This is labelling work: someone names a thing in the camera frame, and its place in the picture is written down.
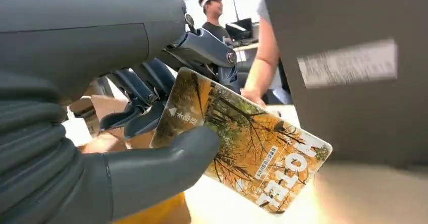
barcode label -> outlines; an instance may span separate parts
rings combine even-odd
[[[327,51],[297,59],[307,88],[397,78],[393,39]]]
[[[277,151],[278,151],[278,148],[275,146],[273,146],[270,149],[270,151],[268,152],[268,154],[264,158],[263,162],[261,163],[261,166],[258,168],[257,173],[255,174],[256,179],[259,180],[261,178],[261,175],[263,174],[264,170],[267,168],[267,166],[271,162],[272,158],[274,158],[275,153],[277,153]]]

tree illustration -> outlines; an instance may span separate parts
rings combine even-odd
[[[265,193],[272,180],[284,188],[288,186],[278,178],[276,171],[290,178],[297,176],[289,194],[278,200],[279,207],[269,205],[268,202],[260,205],[272,213],[284,212],[331,151],[327,145],[313,147],[311,150],[316,153],[315,157],[301,153],[307,168],[300,172],[289,169],[285,157],[299,153],[294,146],[306,144],[304,139],[310,135],[268,114],[229,89],[188,70],[178,74],[152,141],[157,146],[195,127],[169,114],[168,109],[172,107],[177,108],[177,111],[191,112],[204,126],[217,133],[222,145],[205,174],[250,201],[257,202],[261,194],[275,198],[272,192]],[[301,163],[294,160],[292,164],[299,166]]]

man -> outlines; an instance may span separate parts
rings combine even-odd
[[[202,28],[209,31],[222,42],[229,41],[229,34],[219,23],[219,18],[223,14],[222,0],[199,0],[199,4],[203,8],[203,13],[206,15],[206,22]]]

metal screw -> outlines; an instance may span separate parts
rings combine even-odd
[[[228,52],[227,59],[230,64],[235,65],[236,61],[238,60],[238,57],[236,56],[236,52]]]
[[[191,15],[189,14],[185,14],[184,15],[184,19],[186,20],[187,25],[194,27],[195,26],[195,22],[193,21],[193,18]]]
[[[154,94],[150,94],[148,97],[147,97],[147,101],[151,104],[151,103],[153,103],[153,102],[155,102],[157,100],[157,97],[156,97],[156,95],[154,95]]]

white table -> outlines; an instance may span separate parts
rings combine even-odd
[[[253,43],[253,44],[250,44],[248,46],[236,47],[233,50],[234,51],[244,51],[244,50],[250,50],[250,49],[255,49],[255,48],[258,48],[258,43]]]
[[[285,120],[299,126],[293,106],[271,109],[279,109]],[[279,217],[205,176],[186,191],[186,200],[192,224],[426,224],[427,189],[427,175],[327,160]]]

